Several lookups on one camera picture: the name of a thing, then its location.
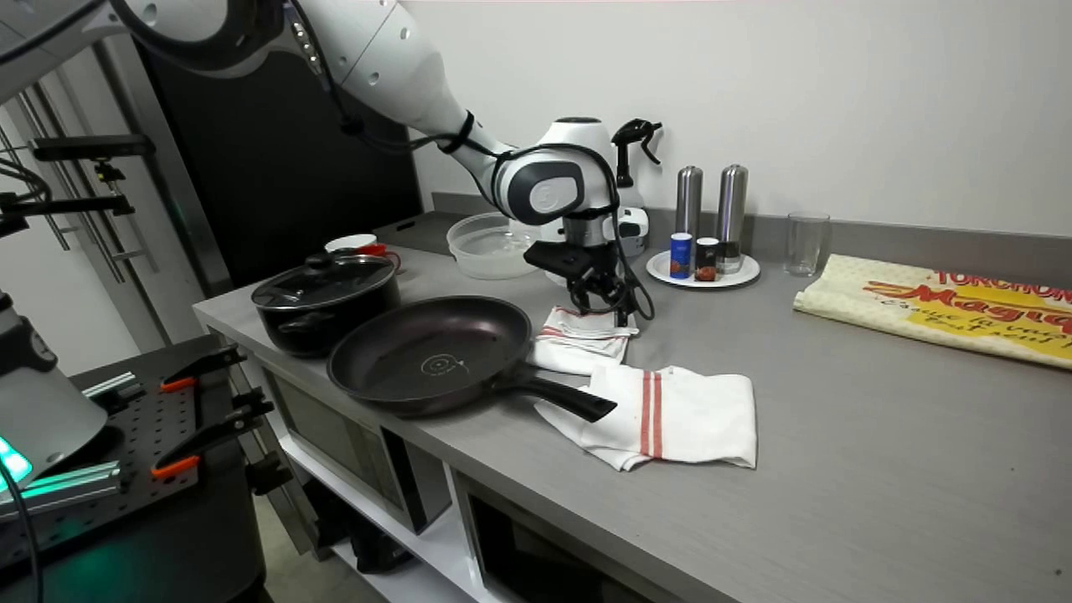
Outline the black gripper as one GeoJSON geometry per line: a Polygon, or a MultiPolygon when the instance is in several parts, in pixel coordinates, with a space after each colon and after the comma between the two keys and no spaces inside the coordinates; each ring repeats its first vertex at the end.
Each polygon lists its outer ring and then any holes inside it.
{"type": "Polygon", "coordinates": [[[568,242],[536,242],[524,250],[524,258],[531,267],[560,275],[579,316],[588,316],[588,304],[602,301],[614,309],[615,327],[634,325],[636,301],[621,271],[621,255],[614,243],[582,247],[568,242]]]}

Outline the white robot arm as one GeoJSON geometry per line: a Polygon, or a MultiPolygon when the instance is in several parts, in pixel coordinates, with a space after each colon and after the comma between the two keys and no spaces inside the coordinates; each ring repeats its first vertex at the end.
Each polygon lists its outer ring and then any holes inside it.
{"type": "Polygon", "coordinates": [[[621,325],[653,317],[621,243],[602,121],[557,116],[524,147],[488,136],[400,0],[0,0],[0,94],[21,94],[115,35],[205,77],[240,77],[277,51],[306,56],[333,98],[353,98],[454,159],[499,214],[560,221],[563,237],[536,242],[525,260],[554,271],[579,310],[599,297],[621,325]]]}

